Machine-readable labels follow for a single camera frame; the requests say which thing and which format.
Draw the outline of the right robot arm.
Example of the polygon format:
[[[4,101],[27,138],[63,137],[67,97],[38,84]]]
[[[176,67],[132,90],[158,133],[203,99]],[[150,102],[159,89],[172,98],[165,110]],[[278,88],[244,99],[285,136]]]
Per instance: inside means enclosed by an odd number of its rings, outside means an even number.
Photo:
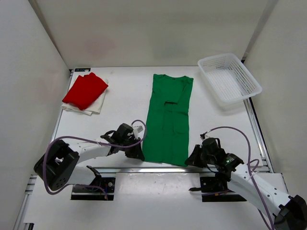
[[[218,138],[207,138],[196,145],[185,164],[199,168],[215,166],[217,189],[223,192],[230,189],[267,217],[273,217],[276,230],[307,228],[306,201],[299,195],[290,196],[252,172],[238,156],[226,153]]]

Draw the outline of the red t shirt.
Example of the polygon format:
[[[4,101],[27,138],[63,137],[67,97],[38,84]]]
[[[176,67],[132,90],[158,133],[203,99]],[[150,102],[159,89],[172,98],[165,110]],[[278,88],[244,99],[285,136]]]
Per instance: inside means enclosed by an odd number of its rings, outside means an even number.
[[[91,106],[107,88],[108,84],[92,72],[84,76],[79,75],[62,102],[83,111]]]

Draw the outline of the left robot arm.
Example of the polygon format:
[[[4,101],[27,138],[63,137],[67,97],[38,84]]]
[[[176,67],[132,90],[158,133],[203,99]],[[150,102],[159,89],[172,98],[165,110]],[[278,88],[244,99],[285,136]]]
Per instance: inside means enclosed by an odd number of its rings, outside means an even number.
[[[121,124],[117,130],[110,130],[95,140],[62,136],[54,139],[46,152],[34,165],[35,173],[43,180],[45,190],[56,195],[69,185],[83,192],[100,193],[108,199],[108,183],[102,182],[101,174],[92,166],[80,163],[98,157],[108,157],[120,151],[127,158],[145,159],[141,143],[146,136],[145,123],[140,126]]]

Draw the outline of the green t shirt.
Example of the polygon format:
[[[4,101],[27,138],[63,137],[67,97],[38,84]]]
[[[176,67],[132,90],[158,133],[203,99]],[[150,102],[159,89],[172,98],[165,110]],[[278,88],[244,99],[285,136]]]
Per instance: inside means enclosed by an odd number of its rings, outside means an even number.
[[[146,161],[185,167],[189,152],[189,102],[193,78],[153,75],[142,151]]]

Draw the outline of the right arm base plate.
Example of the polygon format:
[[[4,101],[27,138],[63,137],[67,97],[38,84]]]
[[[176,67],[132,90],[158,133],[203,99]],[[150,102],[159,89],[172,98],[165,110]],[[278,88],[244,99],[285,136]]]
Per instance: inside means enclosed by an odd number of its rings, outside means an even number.
[[[227,181],[212,176],[200,177],[200,187],[192,187],[190,192],[201,192],[202,202],[246,202],[242,196],[227,187]]]

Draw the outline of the white t shirt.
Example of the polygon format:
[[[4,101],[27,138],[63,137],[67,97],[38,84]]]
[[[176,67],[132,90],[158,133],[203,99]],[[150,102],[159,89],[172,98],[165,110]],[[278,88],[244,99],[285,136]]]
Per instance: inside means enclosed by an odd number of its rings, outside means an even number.
[[[78,109],[77,107],[75,107],[71,104],[67,104],[67,103],[63,103],[63,102],[62,102],[62,108],[66,111],[80,112],[80,113],[83,113],[83,114],[86,114],[86,115],[98,114],[101,111],[103,101],[104,101],[104,98],[105,98],[105,94],[106,94],[106,90],[102,93],[102,95],[100,95],[98,97],[98,99],[91,106],[89,106],[87,109],[85,109],[83,111],[81,111],[80,109]]]

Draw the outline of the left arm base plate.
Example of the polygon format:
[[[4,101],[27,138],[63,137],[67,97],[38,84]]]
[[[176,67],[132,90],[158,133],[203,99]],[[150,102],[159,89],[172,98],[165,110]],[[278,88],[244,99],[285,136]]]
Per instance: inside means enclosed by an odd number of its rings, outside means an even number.
[[[94,187],[74,185],[71,192],[71,200],[113,201],[115,185],[115,174],[102,176],[97,182],[94,182]]]

